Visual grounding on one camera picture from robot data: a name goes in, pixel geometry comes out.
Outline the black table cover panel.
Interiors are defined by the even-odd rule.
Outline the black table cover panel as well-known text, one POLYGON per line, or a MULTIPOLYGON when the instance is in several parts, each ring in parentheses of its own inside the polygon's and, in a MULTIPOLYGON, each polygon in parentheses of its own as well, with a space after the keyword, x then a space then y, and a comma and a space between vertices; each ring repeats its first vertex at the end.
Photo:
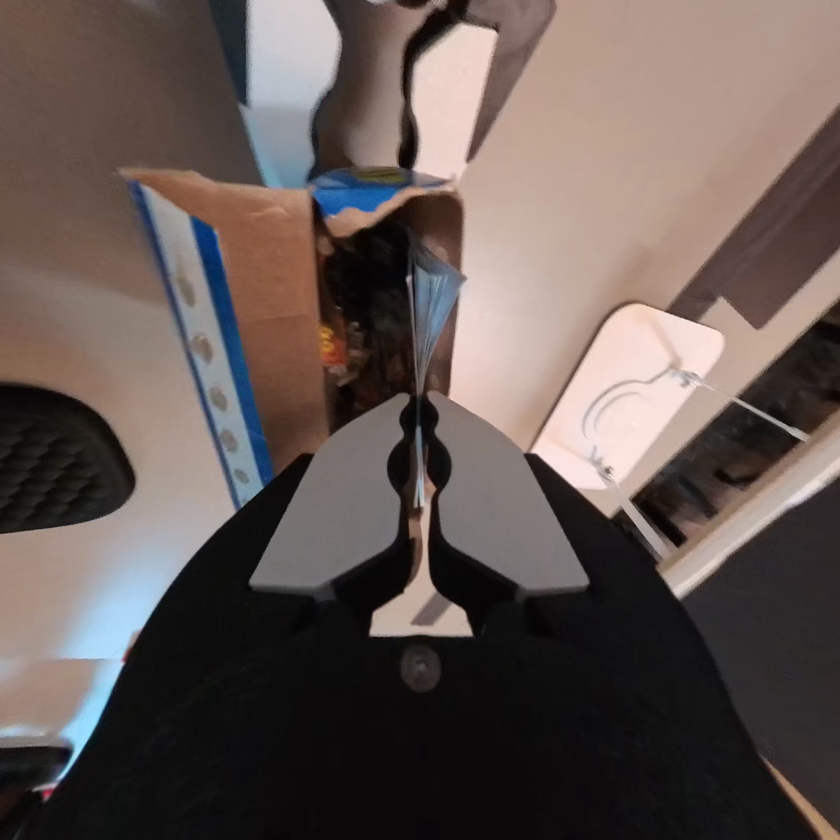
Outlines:
POLYGON ((839 109, 730 232, 668 313, 699 321, 724 300, 762 329, 839 247, 839 109))

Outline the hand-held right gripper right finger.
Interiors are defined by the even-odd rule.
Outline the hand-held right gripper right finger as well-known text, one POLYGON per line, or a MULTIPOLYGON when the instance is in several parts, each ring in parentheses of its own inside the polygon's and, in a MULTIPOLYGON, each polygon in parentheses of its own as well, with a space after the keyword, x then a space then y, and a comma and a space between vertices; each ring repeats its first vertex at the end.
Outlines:
POLYGON ((444 546, 511 584, 521 599, 587 589, 590 579, 522 449, 446 395, 426 399, 427 466, 444 546))

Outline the pile of lego pieces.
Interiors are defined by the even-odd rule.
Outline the pile of lego pieces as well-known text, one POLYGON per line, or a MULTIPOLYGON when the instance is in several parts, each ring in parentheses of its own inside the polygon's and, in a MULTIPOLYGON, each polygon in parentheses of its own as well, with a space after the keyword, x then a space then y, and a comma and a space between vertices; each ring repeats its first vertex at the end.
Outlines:
POLYGON ((348 373, 349 354, 343 322, 321 321, 319 325, 320 359, 322 368, 336 381, 348 373))

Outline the lego instruction booklet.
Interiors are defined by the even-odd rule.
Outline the lego instruction booklet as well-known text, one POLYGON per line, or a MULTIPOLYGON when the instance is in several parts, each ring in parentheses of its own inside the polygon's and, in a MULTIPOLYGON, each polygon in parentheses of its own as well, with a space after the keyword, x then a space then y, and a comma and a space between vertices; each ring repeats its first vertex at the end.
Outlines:
POLYGON ((425 505, 425 442, 423 399, 429 367, 450 313, 466 278, 425 247, 411 249, 406 286, 414 362, 414 507, 425 505))

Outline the white stand base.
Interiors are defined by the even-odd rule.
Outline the white stand base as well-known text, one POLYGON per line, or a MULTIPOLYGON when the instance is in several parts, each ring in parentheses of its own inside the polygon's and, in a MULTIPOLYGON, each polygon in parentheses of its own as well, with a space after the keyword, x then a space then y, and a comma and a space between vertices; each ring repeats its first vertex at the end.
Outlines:
POLYGON ((613 518, 679 452, 718 399, 702 395, 726 340, 707 325, 642 303, 615 309, 591 337, 549 409, 531 451, 613 518))

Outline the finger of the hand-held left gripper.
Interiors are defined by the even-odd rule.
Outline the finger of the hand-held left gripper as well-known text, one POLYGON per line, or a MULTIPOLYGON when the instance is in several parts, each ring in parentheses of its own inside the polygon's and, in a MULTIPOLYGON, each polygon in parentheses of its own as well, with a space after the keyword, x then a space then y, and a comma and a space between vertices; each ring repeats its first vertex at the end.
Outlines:
POLYGON ((331 87, 340 33, 322 1, 248 1, 240 106, 265 185, 302 188, 314 163, 312 118, 331 87))
POLYGON ((412 34, 402 74, 401 168, 465 172, 497 41, 484 26, 422 26, 412 34))

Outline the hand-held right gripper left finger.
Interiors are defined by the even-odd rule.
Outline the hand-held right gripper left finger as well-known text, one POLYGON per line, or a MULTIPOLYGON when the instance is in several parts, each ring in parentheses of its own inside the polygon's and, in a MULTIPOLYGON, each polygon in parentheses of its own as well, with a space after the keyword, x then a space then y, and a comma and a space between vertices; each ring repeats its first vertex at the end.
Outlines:
POLYGON ((407 538, 408 394, 354 419, 312 457, 249 585, 256 592, 333 596, 349 574, 407 538))

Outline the blue lego set box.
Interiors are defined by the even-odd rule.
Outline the blue lego set box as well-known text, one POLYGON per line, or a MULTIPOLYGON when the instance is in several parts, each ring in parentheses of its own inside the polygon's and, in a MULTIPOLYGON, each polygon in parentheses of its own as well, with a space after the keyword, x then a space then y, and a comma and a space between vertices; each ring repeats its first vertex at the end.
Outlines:
MULTIPOLYGON (((453 181, 391 167, 340 169, 303 188, 124 168, 236 509, 331 435, 319 341, 316 238, 400 222, 459 270, 464 206, 453 181)), ((449 394, 458 303, 426 391, 449 394)))

